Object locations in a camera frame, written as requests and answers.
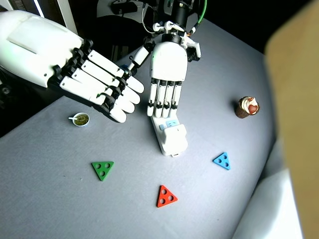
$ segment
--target power outlet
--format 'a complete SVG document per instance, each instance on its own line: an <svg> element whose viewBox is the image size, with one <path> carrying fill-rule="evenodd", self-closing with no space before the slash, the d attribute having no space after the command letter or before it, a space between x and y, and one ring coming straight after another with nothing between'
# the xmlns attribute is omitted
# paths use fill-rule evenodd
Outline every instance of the power outlet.
<svg viewBox="0 0 319 239"><path fill-rule="evenodd" d="M178 125L178 122L177 120L173 119L173 120L166 121L166 125L167 125L167 128L169 128L169 127Z"/></svg>

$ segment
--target beige object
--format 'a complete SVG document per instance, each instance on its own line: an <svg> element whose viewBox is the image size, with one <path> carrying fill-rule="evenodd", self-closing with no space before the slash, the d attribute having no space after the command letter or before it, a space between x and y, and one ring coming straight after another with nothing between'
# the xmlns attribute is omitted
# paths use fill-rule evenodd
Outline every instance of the beige object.
<svg viewBox="0 0 319 239"><path fill-rule="evenodd" d="M274 34L266 57L304 236L318 239L319 1Z"/></svg>

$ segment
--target triangle block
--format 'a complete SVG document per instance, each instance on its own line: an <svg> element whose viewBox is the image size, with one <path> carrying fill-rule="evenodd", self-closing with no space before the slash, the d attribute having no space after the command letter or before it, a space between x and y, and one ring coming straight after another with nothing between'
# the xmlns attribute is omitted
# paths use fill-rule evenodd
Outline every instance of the triangle block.
<svg viewBox="0 0 319 239"><path fill-rule="evenodd" d="M170 190L168 190L164 185L161 185L159 189L158 208L176 201L177 197L173 193L171 193Z"/></svg>
<svg viewBox="0 0 319 239"><path fill-rule="evenodd" d="M103 181L113 167L113 164L114 162L94 162L92 166L99 179Z"/></svg>
<svg viewBox="0 0 319 239"><path fill-rule="evenodd" d="M229 164L228 155L226 152L223 153L221 156L215 158L213 162L227 170L230 170L230 164Z"/></svg>

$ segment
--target table surface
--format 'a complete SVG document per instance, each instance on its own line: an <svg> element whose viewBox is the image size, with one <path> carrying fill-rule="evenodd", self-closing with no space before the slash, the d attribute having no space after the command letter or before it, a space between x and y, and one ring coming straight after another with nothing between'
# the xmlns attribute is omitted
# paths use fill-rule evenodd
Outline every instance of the table surface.
<svg viewBox="0 0 319 239"><path fill-rule="evenodd" d="M208 21L193 39L202 58L188 65L177 112L188 149L176 158L160 151L146 116L150 59L124 124L62 97L0 139L0 238L232 237L275 137L264 55ZM243 96L257 98L257 115L235 116ZM88 126L67 119L77 112L90 115ZM212 162L223 152L229 171ZM114 162L104 182L96 161ZM160 185L178 201L157 208Z"/></svg>

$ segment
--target cupcake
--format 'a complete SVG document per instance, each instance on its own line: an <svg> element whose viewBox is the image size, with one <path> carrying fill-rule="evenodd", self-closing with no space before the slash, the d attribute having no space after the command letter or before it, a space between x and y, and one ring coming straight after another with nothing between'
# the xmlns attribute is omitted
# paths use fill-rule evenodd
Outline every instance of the cupcake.
<svg viewBox="0 0 319 239"><path fill-rule="evenodd" d="M243 119L247 116L253 116L259 111L259 104L255 97L244 97L238 102L238 106L235 110L237 117Z"/></svg>

